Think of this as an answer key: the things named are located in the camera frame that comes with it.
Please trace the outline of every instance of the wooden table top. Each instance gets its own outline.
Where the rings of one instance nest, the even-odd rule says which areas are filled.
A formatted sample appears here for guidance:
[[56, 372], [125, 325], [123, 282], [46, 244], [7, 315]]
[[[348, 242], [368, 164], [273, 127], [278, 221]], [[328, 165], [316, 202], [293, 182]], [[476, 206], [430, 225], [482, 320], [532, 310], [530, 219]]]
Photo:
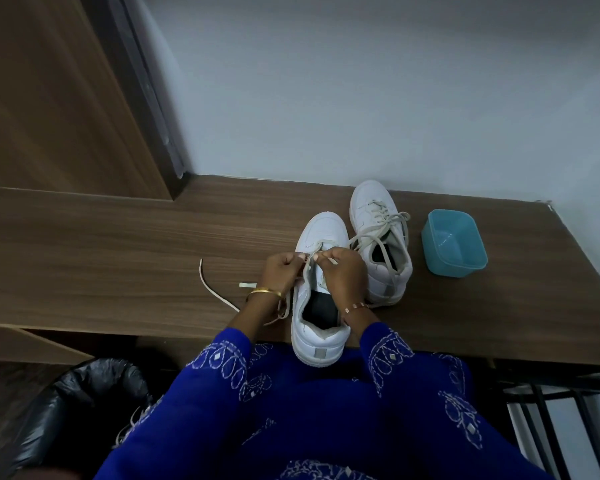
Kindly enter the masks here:
[[[0, 189], [0, 324], [211, 338], [240, 306], [269, 254], [295, 249], [331, 210], [348, 223], [351, 187], [195, 177], [176, 202]], [[544, 203], [392, 192], [411, 214], [413, 275], [378, 316], [414, 349], [600, 364], [600, 277]], [[483, 271], [444, 278], [425, 265], [433, 209], [472, 215]], [[263, 338], [286, 340], [288, 323]]]

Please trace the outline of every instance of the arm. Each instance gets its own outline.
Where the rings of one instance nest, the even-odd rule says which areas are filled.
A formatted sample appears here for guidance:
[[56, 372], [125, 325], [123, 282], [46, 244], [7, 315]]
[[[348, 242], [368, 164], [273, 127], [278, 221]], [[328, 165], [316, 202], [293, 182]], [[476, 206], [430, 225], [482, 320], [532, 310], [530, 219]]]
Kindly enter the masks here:
[[366, 266], [350, 250], [334, 248], [322, 254], [317, 263], [343, 320], [360, 339], [380, 404], [398, 425], [398, 434], [410, 439], [413, 456], [421, 460], [428, 475], [440, 480], [552, 478], [529, 463], [458, 395], [440, 370], [432, 367], [432, 357], [414, 354], [368, 308], [343, 313], [366, 295]]
[[[303, 265], [304, 257], [295, 253], [272, 256], [258, 286], [285, 294]], [[212, 477], [220, 446], [237, 417], [251, 344], [277, 306], [275, 294], [252, 295], [110, 453], [96, 480]]]

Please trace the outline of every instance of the shoe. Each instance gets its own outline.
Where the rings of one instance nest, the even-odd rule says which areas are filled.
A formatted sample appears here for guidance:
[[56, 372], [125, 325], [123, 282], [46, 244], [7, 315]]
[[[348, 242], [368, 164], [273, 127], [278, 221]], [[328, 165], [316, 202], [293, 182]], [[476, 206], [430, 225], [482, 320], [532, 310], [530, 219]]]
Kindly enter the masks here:
[[335, 363], [344, 350], [351, 329], [340, 321], [340, 314], [327, 290], [324, 274], [313, 254], [349, 245], [344, 221], [333, 212], [321, 212], [306, 225], [296, 252], [306, 253], [303, 279], [294, 288], [291, 344], [300, 361], [314, 367]]
[[353, 191], [349, 217], [356, 233], [349, 243], [367, 263], [367, 299], [376, 306], [395, 305], [402, 298], [413, 272], [407, 252], [410, 216], [398, 212], [380, 182], [367, 180]]

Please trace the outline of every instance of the teal plastic container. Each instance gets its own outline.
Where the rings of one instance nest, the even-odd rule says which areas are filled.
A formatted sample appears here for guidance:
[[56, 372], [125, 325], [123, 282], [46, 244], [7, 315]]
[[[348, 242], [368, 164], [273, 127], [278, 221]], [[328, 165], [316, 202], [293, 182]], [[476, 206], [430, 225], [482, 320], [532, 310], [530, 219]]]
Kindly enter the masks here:
[[434, 274], [462, 278], [487, 266], [487, 251], [473, 217], [458, 210], [435, 209], [422, 230], [427, 267]]

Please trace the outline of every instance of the black insole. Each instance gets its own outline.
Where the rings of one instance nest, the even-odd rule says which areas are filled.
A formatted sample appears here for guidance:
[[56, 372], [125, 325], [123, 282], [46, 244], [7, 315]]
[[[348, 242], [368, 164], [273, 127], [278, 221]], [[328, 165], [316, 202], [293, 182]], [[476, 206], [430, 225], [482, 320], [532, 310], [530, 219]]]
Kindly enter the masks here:
[[[386, 234], [384, 234], [384, 236], [382, 236], [380, 238], [380, 241], [386, 242], [386, 238], [389, 235], [391, 231], [387, 232]], [[387, 246], [386, 244], [384, 245], [385, 249], [386, 249], [386, 253], [389, 255], [389, 263], [391, 267], [394, 270], [398, 270], [398, 267], [395, 265], [395, 259], [393, 259], [393, 255], [391, 254], [391, 248], [389, 246]], [[376, 248], [374, 249], [374, 251], [371, 253], [371, 259], [374, 260], [374, 262], [385, 262], [384, 261], [384, 256], [382, 255], [382, 249], [380, 249], [380, 245], [378, 244], [376, 246]]]
[[323, 330], [340, 326], [338, 320], [338, 307], [328, 293], [311, 291], [309, 303], [304, 309], [303, 318], [309, 323]]

